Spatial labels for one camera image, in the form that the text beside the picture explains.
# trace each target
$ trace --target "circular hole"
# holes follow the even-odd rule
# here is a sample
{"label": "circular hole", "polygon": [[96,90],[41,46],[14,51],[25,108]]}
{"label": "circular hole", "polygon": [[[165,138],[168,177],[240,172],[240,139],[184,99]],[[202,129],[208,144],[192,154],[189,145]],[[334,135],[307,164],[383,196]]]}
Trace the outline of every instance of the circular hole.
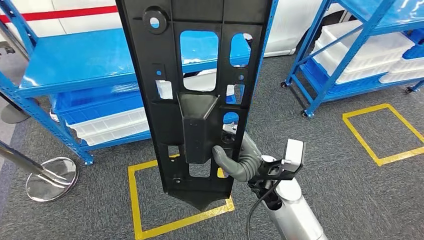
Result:
{"label": "circular hole", "polygon": [[159,19],[157,19],[156,17],[150,18],[150,26],[154,29],[158,29],[159,28]]}

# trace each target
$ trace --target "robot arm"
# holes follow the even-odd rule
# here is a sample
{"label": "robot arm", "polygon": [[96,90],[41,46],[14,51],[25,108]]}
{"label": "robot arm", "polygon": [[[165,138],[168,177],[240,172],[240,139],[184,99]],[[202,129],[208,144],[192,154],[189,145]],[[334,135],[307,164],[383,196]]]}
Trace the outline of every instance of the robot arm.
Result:
{"label": "robot arm", "polygon": [[[235,134],[236,127],[224,126],[228,134]],[[288,139],[285,157],[281,161],[261,155],[256,144],[245,132],[239,162],[229,158],[220,146],[212,149],[216,163],[230,176],[248,182],[258,201],[253,205],[246,224],[255,207],[262,202],[265,210],[284,240],[327,240],[323,228],[302,195],[294,175],[302,167],[305,153],[302,141]]]}

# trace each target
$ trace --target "pointed tip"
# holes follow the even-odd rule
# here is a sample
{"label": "pointed tip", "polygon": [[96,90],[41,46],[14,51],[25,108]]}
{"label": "pointed tip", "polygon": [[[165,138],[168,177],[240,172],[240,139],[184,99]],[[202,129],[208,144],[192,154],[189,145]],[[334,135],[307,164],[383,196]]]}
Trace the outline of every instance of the pointed tip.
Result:
{"label": "pointed tip", "polygon": [[224,192],[203,192],[203,191],[181,191],[181,190],[170,190],[168,195],[182,200],[199,211],[204,211],[209,204],[221,200],[228,199],[229,194]]}

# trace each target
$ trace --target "white plastic bin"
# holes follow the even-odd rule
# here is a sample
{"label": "white plastic bin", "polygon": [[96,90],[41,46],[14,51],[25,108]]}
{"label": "white plastic bin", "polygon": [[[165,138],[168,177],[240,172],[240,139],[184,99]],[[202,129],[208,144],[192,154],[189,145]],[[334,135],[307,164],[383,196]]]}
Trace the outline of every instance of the white plastic bin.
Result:
{"label": "white plastic bin", "polygon": [[[313,52],[317,51],[318,49],[322,48],[323,46],[320,44],[319,40],[315,42],[315,48]],[[339,63],[330,56],[330,54],[327,51],[323,51],[319,53],[318,55],[313,57],[315,61],[322,65],[324,69],[327,70],[327,73],[329,76],[333,74],[336,67],[339,65]],[[389,69],[392,67],[393,64],[395,64],[397,60],[389,61],[384,64],[380,64],[378,66],[369,66],[364,67],[361,70],[351,70],[351,68],[346,67],[344,71],[341,73],[341,75],[338,77],[336,83],[337,84],[344,84],[351,81],[355,81],[358,79],[363,79],[367,77],[371,77],[377,74],[386,73],[389,71]]]}
{"label": "white plastic bin", "polygon": [[[326,46],[361,24],[359,20],[354,20],[323,26],[318,41],[322,46]],[[359,30],[351,34],[325,50],[334,59],[336,66],[342,61],[360,32]],[[414,45],[414,42],[400,32],[371,36],[348,64],[348,71],[358,71],[364,68],[398,61],[401,59],[403,53]],[[335,70],[335,67],[327,67],[325,65],[323,67],[329,75],[333,74]]]}
{"label": "white plastic bin", "polygon": [[401,58],[390,68],[390,72],[399,73],[414,70],[424,70],[424,57],[404,59]]}
{"label": "white plastic bin", "polygon": [[79,122],[76,124],[68,125],[68,127],[76,131],[78,138],[85,140],[86,136],[96,135],[105,131],[130,126],[142,121],[147,121],[144,107],[123,111],[109,116],[99,117],[93,120]]}
{"label": "white plastic bin", "polygon": [[111,128],[106,131],[82,137],[89,146],[102,144],[112,140],[125,138],[149,130],[147,119],[123,127]]}
{"label": "white plastic bin", "polygon": [[[217,70],[209,69],[199,72],[196,76],[184,78],[184,86],[187,89],[199,92],[210,92],[215,89],[217,83]],[[172,84],[170,81],[156,80],[157,90],[162,99],[172,99]],[[234,95],[234,85],[227,88],[227,96]]]}
{"label": "white plastic bin", "polygon": [[388,72],[379,81],[382,84],[400,82],[405,80],[424,78],[424,69],[400,72]]}

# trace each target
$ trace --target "red stripe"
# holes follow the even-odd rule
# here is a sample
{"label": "red stripe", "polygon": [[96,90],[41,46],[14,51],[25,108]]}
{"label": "red stripe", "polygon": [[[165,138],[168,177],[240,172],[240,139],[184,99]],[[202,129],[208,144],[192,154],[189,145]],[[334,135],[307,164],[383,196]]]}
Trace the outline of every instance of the red stripe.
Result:
{"label": "red stripe", "polygon": [[[80,16],[88,16],[88,15],[96,15],[96,14],[110,14],[110,13],[116,13],[117,11],[118,11],[117,6],[101,6],[101,7],[81,8],[81,9],[62,10],[62,11],[30,12],[30,13],[23,13],[22,16],[27,21],[34,21],[34,20],[45,20],[45,19],[80,17]],[[0,15],[0,21],[2,21],[3,23],[10,23],[9,18],[5,15]]]}

